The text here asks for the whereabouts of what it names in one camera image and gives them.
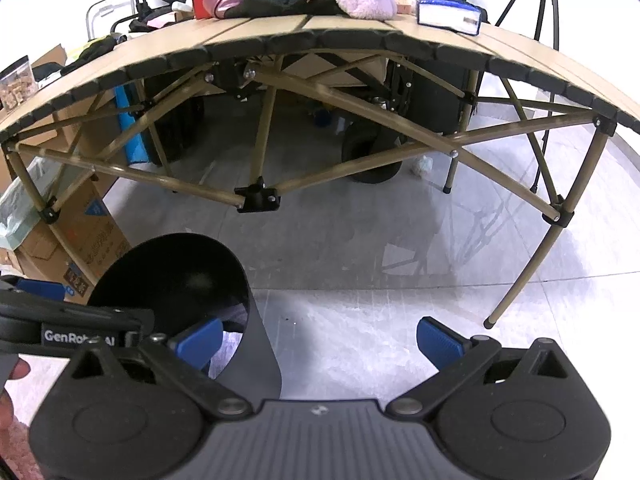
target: human hand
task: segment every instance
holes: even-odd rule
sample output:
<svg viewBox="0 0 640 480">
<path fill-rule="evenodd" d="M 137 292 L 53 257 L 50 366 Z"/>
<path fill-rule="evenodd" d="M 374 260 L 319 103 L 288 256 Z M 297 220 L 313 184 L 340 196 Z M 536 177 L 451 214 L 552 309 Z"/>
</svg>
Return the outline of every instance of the human hand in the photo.
<svg viewBox="0 0 640 480">
<path fill-rule="evenodd" d="M 31 367 L 27 361 L 22 359 L 18 360 L 18 364 L 15 365 L 14 371 L 11 373 L 10 379 L 21 379 L 26 377 L 31 372 Z M 14 422 L 14 403 L 9 396 L 9 393 L 5 390 L 0 396 L 0 431 L 6 431 Z"/>
</svg>

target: tile floor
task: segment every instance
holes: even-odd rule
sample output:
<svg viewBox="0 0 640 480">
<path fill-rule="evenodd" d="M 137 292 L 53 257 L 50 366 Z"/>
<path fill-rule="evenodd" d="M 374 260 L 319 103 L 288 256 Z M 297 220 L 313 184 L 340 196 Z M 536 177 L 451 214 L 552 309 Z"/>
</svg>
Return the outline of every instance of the tile floor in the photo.
<svg viewBox="0 0 640 480">
<path fill-rule="evenodd" d="M 209 107 L 204 135 L 174 172 L 192 182 L 244 185 L 256 102 Z M 490 124 L 474 117 L 472 127 Z M 221 136 L 228 131 L 233 135 Z M 566 196 L 590 142 L 588 128 L 552 134 L 549 165 Z M 278 110 L 264 175 L 277 182 L 339 158 L 340 137 L 298 110 Z M 524 138 L 473 151 L 530 184 Z M 630 478 L 640 438 L 635 330 L 640 326 L 640 173 L 609 143 L 574 220 L 534 280 L 490 332 L 482 320 L 541 240 L 540 213 L 460 166 L 452 195 L 440 189 L 449 159 L 433 156 L 427 181 L 405 163 L 367 186 L 342 179 L 284 197 L 279 211 L 232 208 L 121 180 L 106 202 L 133 244 L 167 232 L 198 232 L 227 244 L 244 264 L 283 372 L 285 398 L 377 397 L 384 404 L 434 373 L 415 345 L 415 325 L 434 316 L 463 335 L 490 333 L 504 346 L 556 339 L 612 425 L 599 480 Z M 539 194 L 545 195 L 540 186 Z M 63 360 L 31 358 L 12 383 L 21 420 L 31 420 Z"/>
</svg>

